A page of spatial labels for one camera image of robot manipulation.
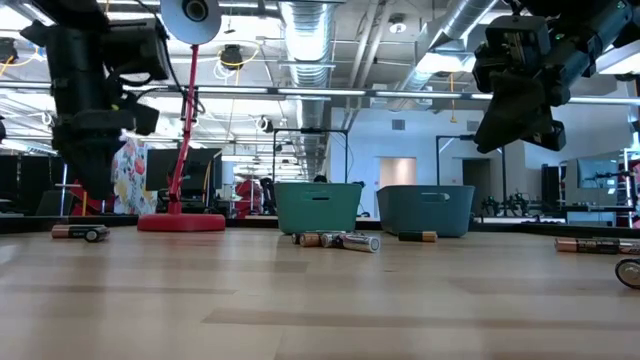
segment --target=red lamp base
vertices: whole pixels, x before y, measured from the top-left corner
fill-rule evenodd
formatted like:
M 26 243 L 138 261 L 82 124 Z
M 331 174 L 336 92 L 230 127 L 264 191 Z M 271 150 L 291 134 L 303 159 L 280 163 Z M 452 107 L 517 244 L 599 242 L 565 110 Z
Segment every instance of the red lamp base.
M 222 215 L 208 214 L 149 214 L 138 219 L 138 231 L 195 232 L 225 229 Z

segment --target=yellow cable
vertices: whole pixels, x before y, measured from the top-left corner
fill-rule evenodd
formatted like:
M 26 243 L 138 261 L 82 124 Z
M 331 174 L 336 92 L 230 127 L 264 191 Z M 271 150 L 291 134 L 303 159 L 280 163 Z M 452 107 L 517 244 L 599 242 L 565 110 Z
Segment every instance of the yellow cable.
M 19 64 L 5 64 L 5 66 L 7 67 L 19 67 L 19 66 L 25 66 L 28 63 L 32 62 L 33 59 L 35 59 L 35 57 L 38 55 L 38 47 L 36 46 L 36 51 L 33 52 L 33 55 L 26 61 L 21 62 Z
M 236 86 L 240 83 L 240 69 L 236 70 Z M 236 99 L 231 99 L 231 113 L 229 114 L 229 122 L 227 123 L 227 136 L 224 137 L 224 140 L 227 141 L 229 139 L 229 133 L 231 132 L 231 119 L 233 118 L 233 107 L 236 104 Z
M 0 76 L 4 75 L 4 72 L 7 70 L 7 66 L 9 66 L 11 60 L 13 60 L 13 55 L 11 55 L 9 57 L 9 60 L 7 60 L 7 62 L 3 64 L 2 69 L 0 70 Z
M 453 92 L 454 88 L 453 88 L 453 73 L 451 73 L 451 75 L 449 76 L 449 79 L 451 81 L 451 92 Z M 456 120 L 456 101 L 455 100 L 451 100 L 451 122 L 452 123 L 457 123 L 458 120 Z
M 220 63 L 223 65 L 227 65 L 227 66 L 241 66 L 244 65 L 250 61 L 252 61 L 253 59 L 256 58 L 256 56 L 258 56 L 258 53 L 260 52 L 260 44 L 256 44 L 256 51 L 253 53 L 253 55 L 251 55 L 250 58 L 248 58 L 247 60 L 243 61 L 243 62 L 239 62 L 239 63 L 228 63 L 228 62 L 224 62 L 222 61 L 222 58 L 220 58 L 220 54 L 222 54 L 222 50 L 218 51 L 218 58 L 220 60 Z

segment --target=computer monitor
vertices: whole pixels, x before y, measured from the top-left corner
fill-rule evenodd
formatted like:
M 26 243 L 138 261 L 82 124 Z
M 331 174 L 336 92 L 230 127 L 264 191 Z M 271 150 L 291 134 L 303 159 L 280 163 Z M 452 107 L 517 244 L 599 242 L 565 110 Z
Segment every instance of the computer monitor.
M 185 164 L 185 178 L 182 190 L 202 190 L 206 188 L 205 181 L 213 180 L 222 183 L 222 174 L 216 170 L 216 162 L 222 163 L 222 149 L 189 149 Z M 150 149 L 147 154 L 147 191 L 167 189 L 167 177 L 173 174 L 178 159 L 178 149 Z

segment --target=door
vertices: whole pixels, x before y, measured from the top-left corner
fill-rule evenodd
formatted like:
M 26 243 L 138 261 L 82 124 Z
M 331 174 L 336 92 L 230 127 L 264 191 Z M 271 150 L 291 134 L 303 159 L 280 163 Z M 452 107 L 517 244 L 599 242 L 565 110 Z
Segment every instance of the door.
M 489 159 L 462 160 L 462 182 L 464 185 L 474 186 L 473 203 L 471 211 L 480 215 L 482 200 L 491 196 L 491 162 Z

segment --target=person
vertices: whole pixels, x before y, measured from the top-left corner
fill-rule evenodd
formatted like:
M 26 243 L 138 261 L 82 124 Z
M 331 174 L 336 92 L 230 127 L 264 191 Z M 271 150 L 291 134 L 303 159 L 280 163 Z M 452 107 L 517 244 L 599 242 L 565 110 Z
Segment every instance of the person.
M 327 177 L 324 175 L 317 175 L 314 179 L 313 182 L 320 182 L 320 183 L 328 183 L 329 181 L 327 181 Z

